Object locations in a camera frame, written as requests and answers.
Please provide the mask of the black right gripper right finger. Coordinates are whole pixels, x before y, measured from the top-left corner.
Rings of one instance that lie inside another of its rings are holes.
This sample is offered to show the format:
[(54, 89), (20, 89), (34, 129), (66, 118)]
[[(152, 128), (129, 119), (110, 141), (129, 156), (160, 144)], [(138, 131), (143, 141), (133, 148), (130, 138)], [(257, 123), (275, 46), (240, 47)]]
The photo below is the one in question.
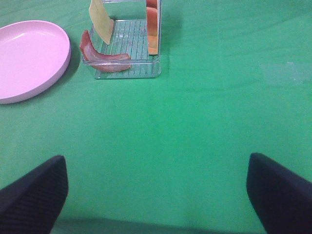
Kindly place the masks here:
[(264, 154), (252, 153), (246, 190), (266, 233), (312, 232), (311, 182)]

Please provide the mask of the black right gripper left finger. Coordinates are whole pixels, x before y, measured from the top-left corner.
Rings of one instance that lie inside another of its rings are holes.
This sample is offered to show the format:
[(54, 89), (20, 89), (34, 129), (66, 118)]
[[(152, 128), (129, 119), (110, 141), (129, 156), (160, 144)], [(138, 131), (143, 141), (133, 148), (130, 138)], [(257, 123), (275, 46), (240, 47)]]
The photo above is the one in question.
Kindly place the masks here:
[(48, 234), (68, 195), (65, 157), (54, 156), (0, 191), (2, 234)]

